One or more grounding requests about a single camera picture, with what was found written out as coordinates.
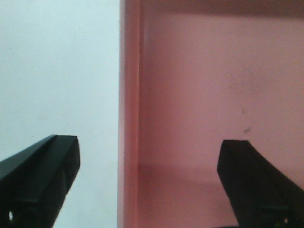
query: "white wall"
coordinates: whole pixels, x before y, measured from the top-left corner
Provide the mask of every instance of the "white wall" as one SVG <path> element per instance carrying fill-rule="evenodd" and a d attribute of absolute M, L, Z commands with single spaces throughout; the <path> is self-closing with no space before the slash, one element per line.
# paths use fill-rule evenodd
<path fill-rule="evenodd" d="M 81 168 L 55 228 L 114 228 L 119 0 L 2 0 L 0 159 L 77 135 Z"/>

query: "pink box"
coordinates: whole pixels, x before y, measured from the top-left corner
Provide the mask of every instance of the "pink box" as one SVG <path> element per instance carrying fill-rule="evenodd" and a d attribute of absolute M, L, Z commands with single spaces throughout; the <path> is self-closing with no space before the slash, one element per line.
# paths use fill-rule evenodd
<path fill-rule="evenodd" d="M 119 228 L 236 225 L 224 139 L 304 188 L 304 1 L 122 0 L 120 80 Z"/>

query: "pink surface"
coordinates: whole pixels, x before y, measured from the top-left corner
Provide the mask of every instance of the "pink surface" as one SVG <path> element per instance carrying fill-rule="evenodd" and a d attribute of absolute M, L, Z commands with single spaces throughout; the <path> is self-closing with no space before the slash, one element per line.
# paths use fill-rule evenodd
<path fill-rule="evenodd" d="M 304 3 L 293 2 L 126 1 L 120 228 L 236 225 L 216 173 L 223 139 L 250 140 L 304 188 Z"/>

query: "pink panel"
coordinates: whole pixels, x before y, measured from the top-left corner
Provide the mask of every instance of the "pink panel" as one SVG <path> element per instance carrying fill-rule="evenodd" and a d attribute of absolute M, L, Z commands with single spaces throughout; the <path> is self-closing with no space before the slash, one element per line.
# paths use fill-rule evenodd
<path fill-rule="evenodd" d="M 250 140 L 304 188 L 304 2 L 122 10 L 120 228 L 236 225 L 216 173 L 223 139 Z"/>

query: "pink wall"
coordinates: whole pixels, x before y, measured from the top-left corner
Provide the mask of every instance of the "pink wall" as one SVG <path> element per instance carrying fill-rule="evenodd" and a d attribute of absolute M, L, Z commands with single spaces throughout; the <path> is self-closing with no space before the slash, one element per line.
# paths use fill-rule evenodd
<path fill-rule="evenodd" d="M 142 0 L 125 15 L 120 228 L 236 224 L 216 173 L 223 139 L 250 140 L 304 188 L 304 3 L 294 2 Z"/>

